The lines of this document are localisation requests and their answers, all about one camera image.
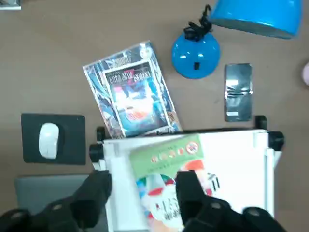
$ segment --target mobile phone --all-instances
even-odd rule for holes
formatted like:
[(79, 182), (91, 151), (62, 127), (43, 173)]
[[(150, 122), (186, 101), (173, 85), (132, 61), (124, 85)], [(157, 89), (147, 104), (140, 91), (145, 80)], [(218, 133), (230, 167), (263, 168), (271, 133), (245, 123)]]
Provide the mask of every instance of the mobile phone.
[(225, 120), (250, 121), (252, 118), (253, 68), (247, 64), (225, 66)]

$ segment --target computer mouse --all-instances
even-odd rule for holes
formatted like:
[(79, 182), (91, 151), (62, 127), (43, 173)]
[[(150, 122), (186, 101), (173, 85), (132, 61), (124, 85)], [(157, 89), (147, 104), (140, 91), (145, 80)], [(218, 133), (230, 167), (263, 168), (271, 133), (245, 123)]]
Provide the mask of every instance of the computer mouse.
[(55, 159), (58, 151), (59, 127), (54, 123), (44, 123), (40, 129), (39, 151), (47, 159)]

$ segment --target mouse pad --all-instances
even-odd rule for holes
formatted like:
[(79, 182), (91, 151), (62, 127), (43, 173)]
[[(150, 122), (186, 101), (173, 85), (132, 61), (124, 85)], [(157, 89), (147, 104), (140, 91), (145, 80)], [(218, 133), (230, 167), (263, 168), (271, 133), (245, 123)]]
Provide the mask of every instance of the mouse pad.
[[(57, 156), (47, 159), (39, 151), (44, 123), (59, 127)], [(22, 139), (26, 163), (86, 164), (85, 117), (81, 115), (22, 114)]]

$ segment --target desk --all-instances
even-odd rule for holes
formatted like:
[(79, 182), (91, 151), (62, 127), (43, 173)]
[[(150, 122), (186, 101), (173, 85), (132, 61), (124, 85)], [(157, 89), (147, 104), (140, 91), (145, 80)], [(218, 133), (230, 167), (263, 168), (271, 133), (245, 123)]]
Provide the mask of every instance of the desk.
[(26, 164), (22, 112), (82, 114), (87, 144), (103, 124), (82, 66), (140, 41), (151, 40), (184, 129), (250, 126), (224, 121), (224, 66), (254, 68), (253, 113), (280, 130), (286, 147), (276, 168), (276, 215), (289, 231), (309, 229), (309, 87), (300, 77), (309, 61), (309, 2), (300, 35), (290, 41), (214, 27), (222, 58), (202, 80), (179, 76), (170, 49), (189, 20), (215, 0), (24, 0), (20, 12), (0, 12), (0, 212), (16, 207), (17, 175), (88, 173), (86, 166)]

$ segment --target black cable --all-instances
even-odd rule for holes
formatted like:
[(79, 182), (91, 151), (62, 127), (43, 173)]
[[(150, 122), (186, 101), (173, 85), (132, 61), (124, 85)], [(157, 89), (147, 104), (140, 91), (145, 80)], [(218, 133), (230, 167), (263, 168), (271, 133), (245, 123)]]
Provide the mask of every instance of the black cable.
[(204, 35), (206, 35), (208, 32), (211, 31), (212, 23), (210, 23), (207, 19), (208, 11), (209, 12), (211, 11), (211, 6), (207, 4), (205, 6), (205, 10), (203, 12), (202, 17), (199, 20), (199, 23), (201, 24), (201, 26), (193, 22), (189, 22), (189, 26), (183, 29), (185, 38), (187, 40), (192, 40), (192, 41), (197, 42), (201, 40), (204, 37)]

